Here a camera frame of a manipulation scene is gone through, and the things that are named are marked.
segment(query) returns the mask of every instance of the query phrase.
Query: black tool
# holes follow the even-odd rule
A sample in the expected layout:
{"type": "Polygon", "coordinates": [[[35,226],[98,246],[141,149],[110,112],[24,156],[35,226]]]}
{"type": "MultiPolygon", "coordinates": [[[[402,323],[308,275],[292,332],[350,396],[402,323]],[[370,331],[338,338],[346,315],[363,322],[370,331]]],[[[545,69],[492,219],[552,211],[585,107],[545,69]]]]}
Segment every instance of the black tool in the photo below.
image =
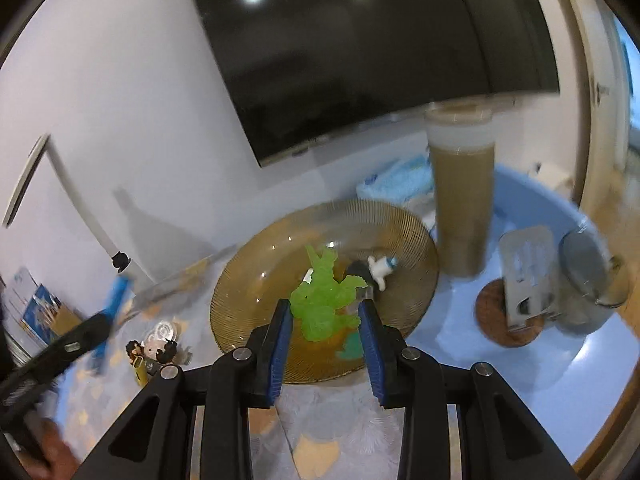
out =
{"type": "MultiPolygon", "coordinates": [[[[96,314],[57,339],[21,368],[15,368],[0,330],[0,428],[10,434],[21,448],[47,464],[38,444],[38,417],[34,405],[51,382],[65,372],[76,359],[96,348],[109,337],[113,319],[96,314]]],[[[0,438],[0,447],[6,444],[0,438]]]]}
{"type": "MultiPolygon", "coordinates": [[[[407,347],[398,330],[383,326],[371,300],[360,304],[359,314],[374,394],[384,408],[405,408],[400,480],[449,479],[447,404],[458,409],[463,479],[577,478],[491,365],[476,363],[471,370],[440,365],[407,347]]],[[[271,323],[254,329],[245,347],[208,367],[162,368],[103,436],[74,480],[189,478],[198,406],[205,409],[200,478],[250,480],[247,409],[268,408],[280,393],[291,326],[289,302],[280,300],[271,323]]],[[[0,391],[6,390],[4,383],[0,391]]],[[[4,417],[13,420],[11,410],[4,417]]],[[[0,446],[0,465],[10,461],[0,446]]],[[[9,479],[22,478],[18,473],[9,479]]]]}

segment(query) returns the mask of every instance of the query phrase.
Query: black television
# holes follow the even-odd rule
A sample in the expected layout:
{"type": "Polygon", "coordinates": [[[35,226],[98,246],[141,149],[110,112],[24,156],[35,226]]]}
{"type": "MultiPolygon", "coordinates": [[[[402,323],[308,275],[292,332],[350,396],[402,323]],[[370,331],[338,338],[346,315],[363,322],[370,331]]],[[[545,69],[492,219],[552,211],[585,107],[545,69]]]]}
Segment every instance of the black television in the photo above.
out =
{"type": "Polygon", "coordinates": [[[260,165],[433,102],[558,92],[538,0],[195,0],[260,165]]]}

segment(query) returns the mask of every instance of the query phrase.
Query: amber glass plate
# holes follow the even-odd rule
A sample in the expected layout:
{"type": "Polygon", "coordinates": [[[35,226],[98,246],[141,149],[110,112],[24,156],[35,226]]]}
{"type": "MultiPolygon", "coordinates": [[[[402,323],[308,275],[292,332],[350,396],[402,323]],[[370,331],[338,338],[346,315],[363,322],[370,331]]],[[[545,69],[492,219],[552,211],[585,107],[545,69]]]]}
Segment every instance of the amber glass plate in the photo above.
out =
{"type": "MultiPolygon", "coordinates": [[[[268,324],[280,298],[300,284],[309,260],[305,245],[338,254],[334,275],[340,281],[353,260],[395,256],[398,268],[376,299],[382,323],[407,336],[431,303],[438,281],[436,247],[413,214],[383,202],[343,200],[308,207],[274,222],[246,243],[226,265],[211,301],[210,322],[223,352],[244,346],[251,330],[268,324]]],[[[361,368],[348,358],[343,330],[321,342],[302,337],[294,320],[284,380],[313,383],[361,368]]]]}

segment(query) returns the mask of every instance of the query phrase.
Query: wooden floor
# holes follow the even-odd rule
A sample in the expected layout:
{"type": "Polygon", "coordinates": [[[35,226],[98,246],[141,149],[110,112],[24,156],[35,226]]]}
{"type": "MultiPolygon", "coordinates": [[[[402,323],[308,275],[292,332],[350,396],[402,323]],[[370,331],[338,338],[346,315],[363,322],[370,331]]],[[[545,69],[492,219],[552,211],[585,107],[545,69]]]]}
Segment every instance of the wooden floor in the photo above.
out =
{"type": "MultiPolygon", "coordinates": [[[[620,254],[629,264],[631,279],[634,283],[629,300],[619,309],[620,316],[640,337],[640,156],[630,154],[626,175],[618,174],[612,184],[609,196],[602,208],[594,216],[593,221],[601,234],[607,239],[609,249],[613,254],[620,254]]],[[[612,458],[614,445],[620,434],[625,430],[627,423],[632,418],[638,418],[640,410],[636,407],[640,402],[640,366],[636,370],[627,385],[620,402],[607,419],[602,430],[583,453],[574,467],[581,478],[587,478],[593,473],[592,478],[608,478],[601,462],[607,457],[612,458]]],[[[633,431],[629,435],[626,428],[624,438],[635,438],[640,444],[640,432],[633,431]]]]}

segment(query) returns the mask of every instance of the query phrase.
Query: tall cylindrical container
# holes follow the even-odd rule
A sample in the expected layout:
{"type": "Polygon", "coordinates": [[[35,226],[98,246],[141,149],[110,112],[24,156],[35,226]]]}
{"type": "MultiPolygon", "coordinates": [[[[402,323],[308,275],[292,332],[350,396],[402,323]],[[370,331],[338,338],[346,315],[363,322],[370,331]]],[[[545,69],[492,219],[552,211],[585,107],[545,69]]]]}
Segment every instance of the tall cylindrical container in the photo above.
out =
{"type": "Polygon", "coordinates": [[[476,105],[426,113],[436,193],[441,270],[471,277],[484,268],[494,201],[492,111],[476,105]]]}

